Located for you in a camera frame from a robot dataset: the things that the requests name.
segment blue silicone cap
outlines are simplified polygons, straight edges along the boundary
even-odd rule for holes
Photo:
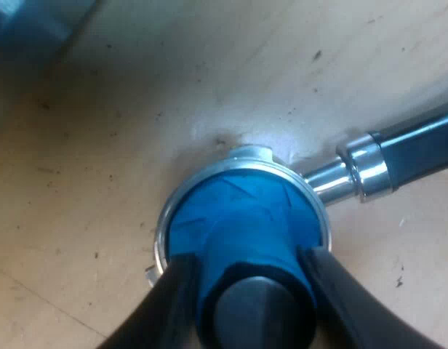
[[[297,248],[321,245],[315,210],[294,185],[274,174],[239,169],[198,184],[183,199],[169,228],[168,258],[194,253],[201,260],[197,327],[204,301],[223,274],[239,263],[271,266],[311,286]]]

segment black handle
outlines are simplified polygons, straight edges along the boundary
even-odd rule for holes
[[[199,262],[175,257],[134,313],[98,349],[181,349],[194,324]]]
[[[393,189],[448,167],[448,104],[381,132],[379,143]]]
[[[313,287],[319,318],[329,329],[342,329],[343,348],[441,348],[380,304],[325,248],[299,250],[299,262]]]

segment chrome metal collar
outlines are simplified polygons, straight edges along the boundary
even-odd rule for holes
[[[166,259],[166,236],[169,231],[171,219],[185,195],[195,188],[200,182],[208,178],[235,169],[254,169],[276,175],[294,185],[310,202],[318,216],[321,227],[321,244],[328,250],[331,249],[331,231],[326,209],[316,195],[312,187],[304,179],[291,169],[273,160],[273,151],[270,148],[256,145],[246,145],[232,150],[229,157],[216,162],[186,180],[169,197],[159,216],[158,228],[154,240],[155,266],[147,271],[147,278],[154,284],[157,278],[167,267]]]

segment light wood table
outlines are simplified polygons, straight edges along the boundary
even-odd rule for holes
[[[0,131],[0,348],[107,337],[164,201],[231,146],[308,163],[447,100],[448,1],[104,1]],[[448,170],[328,212],[342,264],[448,347]]]

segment metal ring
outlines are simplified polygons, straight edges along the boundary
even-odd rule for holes
[[[296,174],[291,169],[288,169],[285,166],[277,164],[273,161],[269,161],[267,159],[263,160],[258,157],[250,156],[234,156],[205,167],[199,173],[192,176],[192,178],[186,180],[167,200],[159,216],[158,228],[156,229],[153,246],[154,259],[156,264],[156,276],[160,276],[167,267],[165,248],[166,235],[169,230],[171,219],[182,199],[199,183],[222,172],[227,172],[235,169],[253,169],[271,173],[293,184],[304,195],[304,197],[308,199],[311,206],[315,210],[316,215],[318,216],[321,227],[321,245],[327,248],[329,251],[331,250],[332,238],[326,209],[312,187],[307,184],[300,175]]]

